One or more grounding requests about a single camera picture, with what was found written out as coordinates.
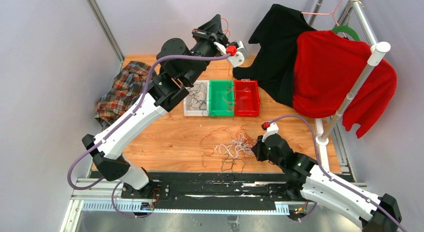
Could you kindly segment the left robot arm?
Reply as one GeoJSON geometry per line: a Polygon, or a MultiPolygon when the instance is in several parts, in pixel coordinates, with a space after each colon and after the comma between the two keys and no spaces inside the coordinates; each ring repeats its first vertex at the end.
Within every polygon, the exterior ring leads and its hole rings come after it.
{"type": "Polygon", "coordinates": [[[189,49],[180,38],[167,40],[148,72],[138,100],[106,130],[95,136],[87,134],[82,139],[102,176],[107,181],[120,180],[131,186],[142,199],[152,195],[152,181],[145,169],[123,156],[123,150],[147,126],[188,96],[188,88],[193,87],[211,61],[229,57],[227,53],[221,55],[217,46],[229,43],[220,14],[191,33],[195,39],[193,48],[189,49]]]}

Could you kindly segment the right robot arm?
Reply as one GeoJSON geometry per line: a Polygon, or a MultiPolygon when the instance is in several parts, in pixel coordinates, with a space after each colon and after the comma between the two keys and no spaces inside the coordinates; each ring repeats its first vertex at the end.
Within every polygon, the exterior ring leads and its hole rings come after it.
{"type": "Polygon", "coordinates": [[[402,216],[394,197],[378,196],[320,167],[317,160],[294,152],[279,134],[258,136],[252,151],[288,177],[285,194],[294,201],[316,202],[345,217],[363,232],[396,232],[402,216]]]}

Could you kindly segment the red plastic bin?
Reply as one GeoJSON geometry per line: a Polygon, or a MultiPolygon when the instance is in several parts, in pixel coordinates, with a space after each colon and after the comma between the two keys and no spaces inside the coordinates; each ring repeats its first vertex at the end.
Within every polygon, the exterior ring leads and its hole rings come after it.
{"type": "Polygon", "coordinates": [[[238,117],[258,117],[261,99],[258,82],[255,80],[234,80],[234,115],[238,117]]]}

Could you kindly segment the green plastic bin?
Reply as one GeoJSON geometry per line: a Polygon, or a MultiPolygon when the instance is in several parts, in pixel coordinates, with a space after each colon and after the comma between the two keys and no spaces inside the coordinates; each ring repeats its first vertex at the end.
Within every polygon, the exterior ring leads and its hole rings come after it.
{"type": "Polygon", "coordinates": [[[208,112],[211,117],[235,115],[234,82],[232,80],[209,81],[208,112]]]}

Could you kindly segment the black t-shirt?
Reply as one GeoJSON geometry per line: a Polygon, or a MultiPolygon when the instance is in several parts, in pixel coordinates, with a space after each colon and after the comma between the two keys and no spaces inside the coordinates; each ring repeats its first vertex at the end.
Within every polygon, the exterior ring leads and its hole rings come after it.
{"type": "Polygon", "coordinates": [[[234,78],[255,80],[274,101],[292,107],[297,39],[314,30],[300,11],[273,4],[248,41],[260,45],[258,54],[251,66],[233,68],[234,78]]]}

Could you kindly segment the white plastic bin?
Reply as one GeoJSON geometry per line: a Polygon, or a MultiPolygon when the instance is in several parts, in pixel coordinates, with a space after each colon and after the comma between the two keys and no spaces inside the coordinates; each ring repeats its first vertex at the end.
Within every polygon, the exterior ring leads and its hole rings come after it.
{"type": "Polygon", "coordinates": [[[209,80],[198,80],[193,87],[186,88],[188,96],[183,100],[183,114],[186,117],[208,117],[209,80]]]}

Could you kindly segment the red sweater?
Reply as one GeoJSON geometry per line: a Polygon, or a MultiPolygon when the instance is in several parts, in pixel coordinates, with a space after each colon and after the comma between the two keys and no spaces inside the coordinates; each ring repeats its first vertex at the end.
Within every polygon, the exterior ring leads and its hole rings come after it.
{"type": "MultiPolygon", "coordinates": [[[[296,42],[295,111],[311,118],[334,115],[366,66],[370,46],[330,30],[303,32],[296,42]]],[[[361,138],[383,114],[396,88],[397,73],[382,60],[344,112],[342,125],[349,131],[358,124],[356,136],[361,138]]]]}

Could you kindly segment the plaid flannel shirt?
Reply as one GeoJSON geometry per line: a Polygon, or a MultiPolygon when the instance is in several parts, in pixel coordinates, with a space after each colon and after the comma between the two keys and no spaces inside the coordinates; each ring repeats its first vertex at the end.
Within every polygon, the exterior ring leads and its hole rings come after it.
{"type": "Polygon", "coordinates": [[[95,119],[103,130],[111,126],[140,97],[151,66],[130,61],[115,76],[109,92],[95,104],[95,119]]]}

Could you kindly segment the green hanger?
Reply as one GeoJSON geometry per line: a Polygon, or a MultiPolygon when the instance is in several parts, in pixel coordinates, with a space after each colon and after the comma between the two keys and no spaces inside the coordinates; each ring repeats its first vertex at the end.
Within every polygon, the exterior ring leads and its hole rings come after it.
{"type": "Polygon", "coordinates": [[[335,26],[331,31],[335,34],[339,32],[345,33],[349,35],[354,41],[361,41],[358,33],[353,28],[349,27],[348,25],[335,26]]]}

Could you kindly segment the white clothes rack pole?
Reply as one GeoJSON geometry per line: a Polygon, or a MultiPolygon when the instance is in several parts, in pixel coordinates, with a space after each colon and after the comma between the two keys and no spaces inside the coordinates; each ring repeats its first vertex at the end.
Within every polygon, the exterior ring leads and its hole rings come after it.
{"type": "Polygon", "coordinates": [[[361,89],[365,81],[368,79],[375,67],[377,67],[383,60],[384,56],[390,51],[391,45],[388,42],[382,41],[370,47],[370,57],[366,61],[366,65],[363,68],[361,74],[355,81],[350,91],[346,94],[345,99],[341,103],[340,107],[336,110],[334,116],[330,120],[330,123],[324,128],[322,133],[316,136],[316,141],[319,145],[327,145],[327,139],[331,133],[331,130],[336,126],[337,122],[342,118],[348,106],[352,103],[356,97],[358,91],[361,89]]]}

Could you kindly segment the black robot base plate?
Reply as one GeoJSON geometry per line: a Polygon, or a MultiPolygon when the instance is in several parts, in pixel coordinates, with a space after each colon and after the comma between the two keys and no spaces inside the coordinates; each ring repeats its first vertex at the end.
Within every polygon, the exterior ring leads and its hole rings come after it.
{"type": "Polygon", "coordinates": [[[124,184],[124,199],[158,198],[158,209],[270,211],[276,202],[311,206],[283,173],[151,172],[142,192],[124,184]]]}

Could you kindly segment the aluminium frame rail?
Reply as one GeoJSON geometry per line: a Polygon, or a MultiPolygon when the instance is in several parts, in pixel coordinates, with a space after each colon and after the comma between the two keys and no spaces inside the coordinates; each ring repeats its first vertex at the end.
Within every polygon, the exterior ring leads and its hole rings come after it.
{"type": "Polygon", "coordinates": [[[94,17],[96,18],[98,24],[100,25],[105,37],[107,38],[107,41],[109,42],[114,54],[116,55],[117,59],[120,61],[120,63],[124,62],[125,56],[115,39],[111,28],[109,27],[109,24],[107,23],[107,20],[105,16],[102,13],[102,10],[97,2],[97,0],[86,0],[88,3],[88,6],[90,7],[94,17]]]}

